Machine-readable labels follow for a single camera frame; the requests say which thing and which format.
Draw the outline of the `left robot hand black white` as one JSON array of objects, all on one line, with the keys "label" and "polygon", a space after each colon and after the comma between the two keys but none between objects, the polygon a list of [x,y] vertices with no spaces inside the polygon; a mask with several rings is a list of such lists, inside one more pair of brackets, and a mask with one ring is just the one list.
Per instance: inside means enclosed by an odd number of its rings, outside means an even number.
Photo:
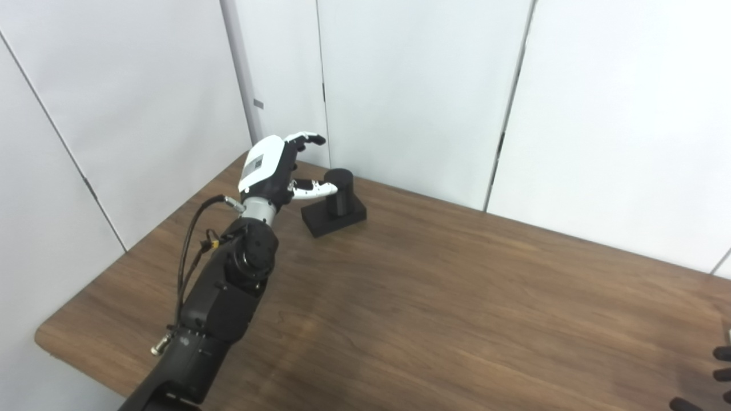
[{"label": "left robot hand black white", "polygon": [[243,202],[260,198],[279,211],[292,200],[323,198],[339,192],[336,184],[324,180],[297,180],[297,156],[307,144],[322,146],[326,138],[313,132],[298,132],[280,138],[270,135],[248,152],[238,183]]}]

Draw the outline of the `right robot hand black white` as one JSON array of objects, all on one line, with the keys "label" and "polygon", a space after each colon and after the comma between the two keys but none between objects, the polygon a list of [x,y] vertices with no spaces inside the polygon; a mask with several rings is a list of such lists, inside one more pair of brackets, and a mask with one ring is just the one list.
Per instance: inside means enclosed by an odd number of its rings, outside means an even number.
[{"label": "right robot hand black white", "polygon": [[[718,346],[713,350],[713,357],[717,361],[730,362],[730,346]],[[730,382],[730,367],[716,369],[713,371],[713,379],[718,382]],[[730,404],[730,390],[727,390],[721,398],[726,404]],[[685,400],[681,397],[674,397],[669,401],[670,410],[704,410],[697,404]]]}]

